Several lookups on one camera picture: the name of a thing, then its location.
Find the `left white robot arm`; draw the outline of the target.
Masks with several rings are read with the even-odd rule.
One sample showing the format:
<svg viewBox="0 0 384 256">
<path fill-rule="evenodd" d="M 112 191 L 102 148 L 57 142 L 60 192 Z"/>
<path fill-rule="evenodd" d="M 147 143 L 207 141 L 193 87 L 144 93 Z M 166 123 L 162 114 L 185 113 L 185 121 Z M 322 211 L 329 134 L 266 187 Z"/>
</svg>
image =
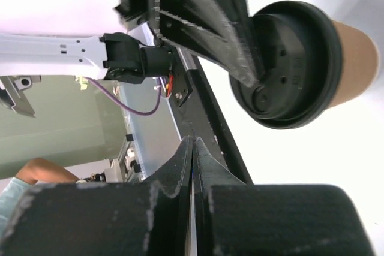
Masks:
<svg viewBox="0 0 384 256">
<path fill-rule="evenodd" d="M 100 37 L 1 35 L 1 76 L 68 75 L 138 84 L 167 76 L 177 49 L 206 58 L 243 85 L 264 75 L 246 0 L 121 0 L 129 29 L 147 23 L 159 39 L 141 44 L 121 33 Z"/>
</svg>

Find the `black cup lid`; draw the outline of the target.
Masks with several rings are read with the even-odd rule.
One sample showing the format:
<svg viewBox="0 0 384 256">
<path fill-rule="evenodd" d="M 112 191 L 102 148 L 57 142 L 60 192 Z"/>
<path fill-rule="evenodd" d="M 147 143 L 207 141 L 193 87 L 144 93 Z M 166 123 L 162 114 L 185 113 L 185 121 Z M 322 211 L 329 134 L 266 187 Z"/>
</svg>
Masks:
<svg viewBox="0 0 384 256">
<path fill-rule="evenodd" d="M 246 87 L 230 85 L 240 106 L 271 129 L 303 127 L 335 96 L 342 73 L 341 40 L 331 19 L 302 1 L 278 1 L 252 17 L 266 73 Z"/>
</svg>

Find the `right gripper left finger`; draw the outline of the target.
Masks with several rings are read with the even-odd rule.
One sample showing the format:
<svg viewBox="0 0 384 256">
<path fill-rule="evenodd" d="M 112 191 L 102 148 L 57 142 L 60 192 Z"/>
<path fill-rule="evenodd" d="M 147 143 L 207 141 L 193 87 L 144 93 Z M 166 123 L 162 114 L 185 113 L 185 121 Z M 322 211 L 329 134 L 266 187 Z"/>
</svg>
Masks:
<svg viewBox="0 0 384 256">
<path fill-rule="evenodd" d="M 2 255 L 186 255 L 192 139 L 141 183 L 47 184 L 20 200 Z"/>
</svg>

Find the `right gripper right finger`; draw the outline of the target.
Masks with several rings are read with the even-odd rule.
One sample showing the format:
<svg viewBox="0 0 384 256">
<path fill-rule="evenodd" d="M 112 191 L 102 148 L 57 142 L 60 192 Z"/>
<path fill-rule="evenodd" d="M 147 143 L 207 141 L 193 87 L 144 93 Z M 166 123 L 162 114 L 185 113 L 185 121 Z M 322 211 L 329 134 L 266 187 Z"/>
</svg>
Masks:
<svg viewBox="0 0 384 256">
<path fill-rule="evenodd" d="M 373 255 L 349 196 L 332 185 L 250 185 L 194 141 L 199 255 Z"/>
</svg>

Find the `single brown paper cup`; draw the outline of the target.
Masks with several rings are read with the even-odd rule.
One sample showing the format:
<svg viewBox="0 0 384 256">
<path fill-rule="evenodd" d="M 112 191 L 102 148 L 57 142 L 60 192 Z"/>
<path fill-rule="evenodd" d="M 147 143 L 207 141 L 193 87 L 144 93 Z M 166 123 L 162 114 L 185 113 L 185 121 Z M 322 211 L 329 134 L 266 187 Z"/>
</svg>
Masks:
<svg viewBox="0 0 384 256">
<path fill-rule="evenodd" d="M 380 69 L 380 53 L 374 40 L 352 26 L 338 21 L 333 24 L 343 57 L 340 81 L 329 109 L 362 95 L 376 81 Z"/>
</svg>

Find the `person's forearm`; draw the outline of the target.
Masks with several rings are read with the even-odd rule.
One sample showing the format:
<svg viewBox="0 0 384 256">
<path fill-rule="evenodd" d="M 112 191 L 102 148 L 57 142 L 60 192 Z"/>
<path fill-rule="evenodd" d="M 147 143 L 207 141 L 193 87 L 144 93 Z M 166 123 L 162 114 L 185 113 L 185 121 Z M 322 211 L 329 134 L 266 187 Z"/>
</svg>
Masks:
<svg viewBox="0 0 384 256">
<path fill-rule="evenodd" d="M 44 158 L 30 160 L 17 172 L 15 178 L 30 185 L 35 185 L 37 182 L 65 183 L 80 180 L 67 169 Z"/>
</svg>

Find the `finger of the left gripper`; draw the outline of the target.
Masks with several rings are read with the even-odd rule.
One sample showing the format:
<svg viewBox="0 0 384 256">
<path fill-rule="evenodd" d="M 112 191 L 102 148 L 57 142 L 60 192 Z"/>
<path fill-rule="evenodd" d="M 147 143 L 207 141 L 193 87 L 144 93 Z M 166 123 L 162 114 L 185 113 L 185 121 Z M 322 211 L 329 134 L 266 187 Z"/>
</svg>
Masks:
<svg viewBox="0 0 384 256">
<path fill-rule="evenodd" d="M 149 0 L 149 24 L 158 38 L 219 65 L 247 87 L 265 73 L 246 0 Z"/>
</svg>

